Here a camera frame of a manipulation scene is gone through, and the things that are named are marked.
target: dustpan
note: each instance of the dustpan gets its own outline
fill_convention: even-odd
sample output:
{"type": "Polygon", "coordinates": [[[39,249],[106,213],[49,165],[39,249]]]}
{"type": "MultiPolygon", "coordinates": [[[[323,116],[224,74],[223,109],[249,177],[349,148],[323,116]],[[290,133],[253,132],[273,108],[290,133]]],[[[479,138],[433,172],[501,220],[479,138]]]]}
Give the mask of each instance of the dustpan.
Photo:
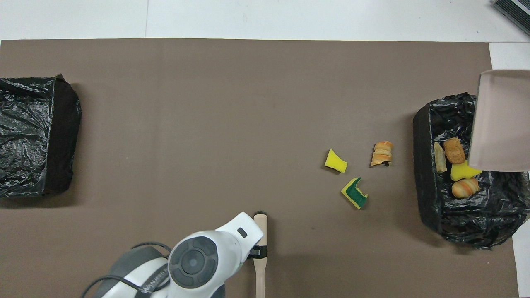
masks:
{"type": "Polygon", "coordinates": [[[480,75],[469,165],[530,170],[530,70],[494,69],[480,75]]]}

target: cable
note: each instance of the cable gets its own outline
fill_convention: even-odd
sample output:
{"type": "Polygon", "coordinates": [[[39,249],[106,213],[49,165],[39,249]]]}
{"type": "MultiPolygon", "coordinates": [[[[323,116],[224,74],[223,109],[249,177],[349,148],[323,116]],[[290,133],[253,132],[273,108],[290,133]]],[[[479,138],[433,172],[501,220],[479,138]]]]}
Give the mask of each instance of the cable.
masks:
{"type": "Polygon", "coordinates": [[[150,241],[150,242],[142,242],[142,243],[139,243],[133,247],[131,247],[131,249],[133,248],[137,248],[137,247],[140,247],[140,246],[144,246],[144,245],[156,245],[156,246],[160,246],[160,247],[163,247],[164,249],[166,249],[168,252],[171,252],[171,248],[163,243],[160,243],[160,242],[156,242],[156,241],[150,241]]]}
{"type": "Polygon", "coordinates": [[[106,279],[115,279],[117,281],[120,281],[128,286],[130,286],[131,288],[134,288],[135,290],[139,291],[140,290],[140,286],[126,280],[125,278],[121,277],[121,276],[117,276],[117,275],[105,275],[105,276],[102,276],[98,279],[96,279],[95,281],[93,281],[88,287],[86,287],[85,291],[83,291],[83,294],[81,294],[81,298],[85,298],[85,295],[88,293],[88,291],[90,290],[91,287],[93,287],[95,284],[97,284],[98,282],[100,281],[104,281],[106,279]]]}

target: food scrap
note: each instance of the food scrap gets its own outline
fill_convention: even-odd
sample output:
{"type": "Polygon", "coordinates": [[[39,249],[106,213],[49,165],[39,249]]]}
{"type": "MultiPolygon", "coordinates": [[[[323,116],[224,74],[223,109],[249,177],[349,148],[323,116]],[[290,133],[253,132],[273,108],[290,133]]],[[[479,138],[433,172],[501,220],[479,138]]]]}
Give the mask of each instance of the food scrap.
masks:
{"type": "Polygon", "coordinates": [[[357,183],[361,180],[361,177],[353,178],[344,188],[341,193],[355,206],[357,209],[361,209],[366,203],[368,194],[363,195],[361,190],[357,187],[357,183]]]}
{"type": "Polygon", "coordinates": [[[372,154],[372,165],[378,165],[385,163],[386,165],[390,164],[392,161],[392,148],[394,145],[389,141],[382,141],[374,146],[374,153],[372,154]]]}
{"type": "Polygon", "coordinates": [[[460,179],[469,179],[475,175],[482,173],[481,170],[474,169],[467,164],[467,161],[461,164],[453,164],[451,166],[451,180],[459,181],[460,179]]]}
{"type": "Polygon", "coordinates": [[[333,149],[330,149],[330,151],[328,152],[328,158],[326,158],[326,163],[324,165],[328,168],[332,168],[341,173],[344,173],[346,172],[346,167],[348,166],[348,163],[338,157],[333,151],[333,149]]]}
{"type": "Polygon", "coordinates": [[[475,178],[463,179],[453,183],[453,195],[459,199],[470,197],[479,190],[479,182],[475,178]]]}
{"type": "Polygon", "coordinates": [[[450,138],[444,142],[445,156],[452,164],[461,164],[465,161],[464,148],[460,140],[457,138],[450,138]]]}
{"type": "Polygon", "coordinates": [[[447,171],[447,160],[445,159],[445,152],[440,146],[440,143],[434,142],[434,161],[436,164],[436,172],[443,173],[447,171]]]}

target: black trash bag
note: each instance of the black trash bag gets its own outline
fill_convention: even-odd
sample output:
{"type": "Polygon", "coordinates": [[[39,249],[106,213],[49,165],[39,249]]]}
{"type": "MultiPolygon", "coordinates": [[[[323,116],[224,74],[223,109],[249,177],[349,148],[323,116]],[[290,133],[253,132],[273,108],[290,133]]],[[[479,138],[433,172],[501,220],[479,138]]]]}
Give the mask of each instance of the black trash bag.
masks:
{"type": "Polygon", "coordinates": [[[0,198],[67,190],[80,121],[62,75],[0,78],[0,198]]]}
{"type": "Polygon", "coordinates": [[[476,97],[467,93],[435,100],[414,117],[414,175],[422,222],[443,238],[490,249],[508,240],[530,213],[527,172],[482,171],[480,190],[467,199],[453,196],[451,163],[436,172],[434,142],[457,137],[469,156],[476,97]]]}

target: green scrub pad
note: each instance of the green scrub pad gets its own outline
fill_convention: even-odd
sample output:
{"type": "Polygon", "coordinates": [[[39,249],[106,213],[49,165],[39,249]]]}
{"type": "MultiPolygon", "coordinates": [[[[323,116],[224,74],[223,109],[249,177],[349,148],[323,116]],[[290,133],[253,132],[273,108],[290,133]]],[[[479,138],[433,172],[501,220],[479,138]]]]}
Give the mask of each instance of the green scrub pad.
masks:
{"type": "Polygon", "coordinates": [[[342,194],[345,195],[355,207],[357,207],[357,209],[361,209],[368,198],[368,194],[363,195],[361,190],[357,187],[357,183],[359,183],[360,180],[361,177],[353,178],[341,191],[342,194]]]}

